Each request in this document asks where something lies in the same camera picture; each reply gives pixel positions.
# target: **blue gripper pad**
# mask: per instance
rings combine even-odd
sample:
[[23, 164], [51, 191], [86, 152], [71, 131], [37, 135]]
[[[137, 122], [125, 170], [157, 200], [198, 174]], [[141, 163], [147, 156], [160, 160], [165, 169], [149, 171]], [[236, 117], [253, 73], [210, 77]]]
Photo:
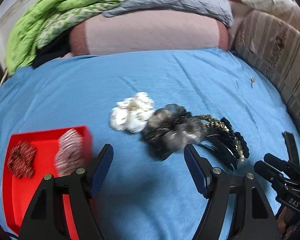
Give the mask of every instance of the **blue gripper pad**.
[[101, 160], [91, 179], [91, 188], [89, 191], [91, 198], [100, 192], [102, 184], [105, 181], [106, 175], [113, 160], [113, 147], [110, 144], [106, 144], [99, 153], [98, 157], [101, 157]]
[[208, 195], [207, 177], [201, 170], [199, 163], [197, 161], [201, 158], [200, 155], [195, 150], [192, 144], [186, 145], [183, 155], [198, 192], [203, 196], [207, 196]]

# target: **striped cushion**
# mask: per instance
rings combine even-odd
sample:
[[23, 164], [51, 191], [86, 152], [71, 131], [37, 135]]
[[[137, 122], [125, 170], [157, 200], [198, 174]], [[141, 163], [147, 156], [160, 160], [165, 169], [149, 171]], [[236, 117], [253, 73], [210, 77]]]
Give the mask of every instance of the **striped cushion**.
[[92, 17], [70, 33], [71, 52], [107, 55], [159, 49], [228, 49], [221, 22], [203, 15], [172, 10], [143, 10], [106, 18]]
[[254, 10], [242, 22], [235, 48], [276, 86], [300, 128], [300, 32]]

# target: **black cloth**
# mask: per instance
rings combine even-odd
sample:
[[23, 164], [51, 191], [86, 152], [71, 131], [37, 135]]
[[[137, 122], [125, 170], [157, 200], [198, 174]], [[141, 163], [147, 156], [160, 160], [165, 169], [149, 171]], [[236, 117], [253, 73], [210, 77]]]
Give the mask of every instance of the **black cloth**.
[[65, 30], [48, 45], [46, 45], [42, 49], [37, 49], [36, 57], [32, 63], [32, 67], [34, 69], [38, 68], [50, 60], [58, 57], [63, 57], [67, 53], [71, 52], [69, 44], [69, 35], [71, 30], [72, 28]]

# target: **pile of hair accessories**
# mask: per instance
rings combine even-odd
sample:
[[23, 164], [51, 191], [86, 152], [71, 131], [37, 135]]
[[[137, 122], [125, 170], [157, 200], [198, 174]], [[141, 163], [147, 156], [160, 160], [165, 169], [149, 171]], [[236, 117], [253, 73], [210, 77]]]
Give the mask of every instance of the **pile of hair accessories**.
[[[142, 137], [161, 160], [183, 150], [187, 144], [204, 147], [233, 171], [249, 157], [243, 136], [232, 130], [226, 118], [218, 120], [209, 114], [192, 116], [176, 104], [156, 110], [143, 129]], [[202, 141], [209, 141], [211, 145], [202, 145]]]

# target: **pink striped scrunchie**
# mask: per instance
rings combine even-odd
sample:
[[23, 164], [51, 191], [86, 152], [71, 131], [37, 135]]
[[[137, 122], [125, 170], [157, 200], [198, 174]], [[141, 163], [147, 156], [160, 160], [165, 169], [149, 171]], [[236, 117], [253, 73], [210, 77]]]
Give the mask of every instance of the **pink striped scrunchie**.
[[82, 154], [82, 136], [70, 129], [59, 138], [59, 151], [55, 156], [54, 165], [58, 176], [70, 175], [84, 165]]

